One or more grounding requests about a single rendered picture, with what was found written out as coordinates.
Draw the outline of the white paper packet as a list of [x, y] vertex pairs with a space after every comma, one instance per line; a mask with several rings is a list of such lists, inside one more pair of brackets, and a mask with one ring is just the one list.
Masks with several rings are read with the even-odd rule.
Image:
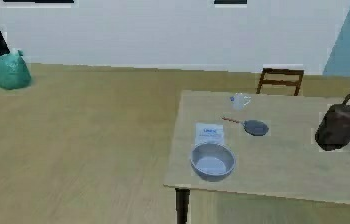
[[224, 145], [224, 128], [220, 124], [195, 124], [195, 144], [213, 143]]

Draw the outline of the grey metal bowl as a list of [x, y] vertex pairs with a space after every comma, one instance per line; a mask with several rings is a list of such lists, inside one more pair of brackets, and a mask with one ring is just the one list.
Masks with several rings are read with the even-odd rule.
[[236, 166], [235, 154], [225, 145], [202, 143], [190, 152], [190, 165], [203, 180], [219, 182], [229, 176]]

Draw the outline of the clear glass mug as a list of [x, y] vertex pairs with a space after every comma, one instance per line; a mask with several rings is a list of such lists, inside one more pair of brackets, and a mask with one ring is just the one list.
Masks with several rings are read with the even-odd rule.
[[230, 98], [235, 110], [242, 110], [251, 102], [251, 97], [244, 93], [236, 93]]

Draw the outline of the grey frying pan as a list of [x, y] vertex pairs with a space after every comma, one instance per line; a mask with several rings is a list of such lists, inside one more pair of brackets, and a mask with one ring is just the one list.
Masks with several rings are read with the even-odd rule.
[[228, 117], [223, 117], [223, 120], [240, 124], [252, 136], [265, 136], [269, 131], [269, 127], [259, 120], [236, 120]]

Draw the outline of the brown wooden chair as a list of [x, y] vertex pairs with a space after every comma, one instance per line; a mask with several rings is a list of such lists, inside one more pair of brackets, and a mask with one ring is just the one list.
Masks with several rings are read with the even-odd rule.
[[[270, 74], [281, 74], [285, 76], [297, 76], [297, 80], [283, 80], [283, 79], [267, 79], [266, 75]], [[262, 72], [260, 74], [260, 78], [258, 81], [256, 93], [260, 94], [262, 87], [264, 84], [267, 85], [283, 85], [283, 86], [293, 86], [295, 88], [294, 90], [294, 96], [298, 96], [300, 89], [301, 89], [301, 84], [303, 81], [303, 76], [304, 76], [304, 70], [303, 69], [287, 69], [287, 68], [270, 68], [266, 67], [262, 69]]]

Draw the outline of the beige wooden table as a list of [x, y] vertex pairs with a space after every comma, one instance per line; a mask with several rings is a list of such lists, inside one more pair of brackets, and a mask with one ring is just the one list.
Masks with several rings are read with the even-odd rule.
[[[165, 186], [176, 192], [176, 224], [188, 224], [192, 190], [350, 209], [350, 143], [325, 152], [314, 140], [321, 118], [334, 102], [254, 94], [244, 109], [235, 110], [226, 92], [182, 92], [164, 179]], [[223, 117], [259, 120], [269, 131], [252, 136]], [[235, 169], [219, 182], [201, 179], [190, 165], [196, 123], [222, 125], [224, 145], [235, 154]]]

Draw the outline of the small black framed picture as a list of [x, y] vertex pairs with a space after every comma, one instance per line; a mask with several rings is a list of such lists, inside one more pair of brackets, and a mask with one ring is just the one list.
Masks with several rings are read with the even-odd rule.
[[214, 4], [246, 5], [248, 0], [214, 0]]

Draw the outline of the green garbage bag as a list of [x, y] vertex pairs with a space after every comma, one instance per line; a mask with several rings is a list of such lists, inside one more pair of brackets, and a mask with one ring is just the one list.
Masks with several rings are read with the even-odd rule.
[[31, 84], [32, 77], [23, 56], [20, 49], [0, 56], [0, 88], [15, 90]]

